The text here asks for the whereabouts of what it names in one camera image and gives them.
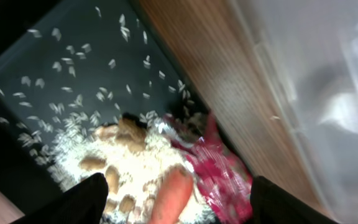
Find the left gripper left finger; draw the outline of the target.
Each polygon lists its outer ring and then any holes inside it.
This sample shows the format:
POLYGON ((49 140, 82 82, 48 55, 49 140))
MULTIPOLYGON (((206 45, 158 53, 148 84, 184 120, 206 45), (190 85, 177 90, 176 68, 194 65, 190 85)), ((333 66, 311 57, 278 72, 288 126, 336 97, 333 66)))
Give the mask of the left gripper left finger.
POLYGON ((12 224, 99 224, 108 197, 103 174, 83 180, 61 197, 12 224))

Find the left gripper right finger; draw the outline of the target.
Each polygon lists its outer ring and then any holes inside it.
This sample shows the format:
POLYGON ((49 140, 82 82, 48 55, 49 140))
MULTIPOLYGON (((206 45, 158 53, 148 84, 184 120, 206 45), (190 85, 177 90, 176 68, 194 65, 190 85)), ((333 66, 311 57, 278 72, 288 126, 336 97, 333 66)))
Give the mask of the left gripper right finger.
POLYGON ((253 179, 250 204, 256 224, 336 224, 263 176, 253 179))

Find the red snack wrapper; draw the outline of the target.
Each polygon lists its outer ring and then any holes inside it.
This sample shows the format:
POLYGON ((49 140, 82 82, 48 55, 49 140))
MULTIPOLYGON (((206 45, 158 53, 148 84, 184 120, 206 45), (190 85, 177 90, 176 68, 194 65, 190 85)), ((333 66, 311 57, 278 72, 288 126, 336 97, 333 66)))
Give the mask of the red snack wrapper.
POLYGON ((163 121, 174 131, 172 145, 185 152, 193 168, 196 185, 204 201, 223 223, 244 223, 252 217, 252 177, 242 161, 224 145, 213 114, 206 117, 206 130, 194 143, 179 137, 187 128, 171 116, 163 121))

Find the orange carrot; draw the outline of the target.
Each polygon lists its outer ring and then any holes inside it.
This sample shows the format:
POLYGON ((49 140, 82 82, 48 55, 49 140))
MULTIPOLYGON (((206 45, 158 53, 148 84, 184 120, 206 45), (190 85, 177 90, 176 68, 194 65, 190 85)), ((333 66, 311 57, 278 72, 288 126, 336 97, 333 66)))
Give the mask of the orange carrot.
POLYGON ((174 224, 193 191, 193 176, 176 166, 166 176, 157 194, 149 224, 174 224))

